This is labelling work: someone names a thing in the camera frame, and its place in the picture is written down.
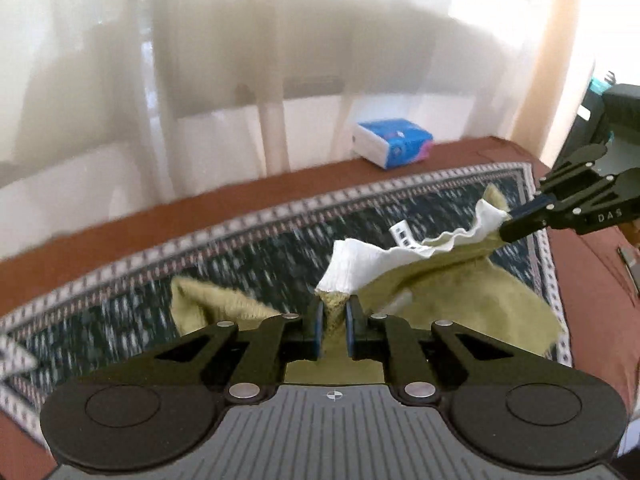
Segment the blue tissue pack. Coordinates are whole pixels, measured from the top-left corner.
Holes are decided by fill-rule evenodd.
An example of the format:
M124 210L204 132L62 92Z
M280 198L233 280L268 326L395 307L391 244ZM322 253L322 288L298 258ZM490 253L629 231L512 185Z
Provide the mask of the blue tissue pack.
M360 122L352 129L355 154L383 169L426 159L433 142L431 133L407 119Z

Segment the dark patterned rug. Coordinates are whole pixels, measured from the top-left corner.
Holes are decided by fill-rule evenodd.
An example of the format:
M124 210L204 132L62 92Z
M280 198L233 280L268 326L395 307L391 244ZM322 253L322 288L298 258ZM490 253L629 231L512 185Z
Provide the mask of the dark patterned rug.
M285 200L262 183L213 199L221 220L78 276L1 320L1 409L40 440L41 405L68 378L174 339L170 283L177 275L245 292L281 311L311 298L332 246L346 237L390 247L407 221L416 238L469 226L485 188L510 206L530 200L528 162L492 162L393 177L318 192L328 173L296 174L305 190Z

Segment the olive green knit garment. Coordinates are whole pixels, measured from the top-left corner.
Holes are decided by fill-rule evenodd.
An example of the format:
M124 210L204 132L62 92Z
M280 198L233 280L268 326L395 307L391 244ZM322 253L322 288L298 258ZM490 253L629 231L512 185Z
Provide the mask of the olive green knit garment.
M408 239L383 249L345 238L333 252L314 293L324 304L321 356L288 364L284 380L303 385L382 382L380 363L347 354L346 302L357 295L364 313L396 315L427 330L449 320L546 358L565 330L548 302L490 260L503 246L506 198L488 185L475 204L472 226L435 238Z

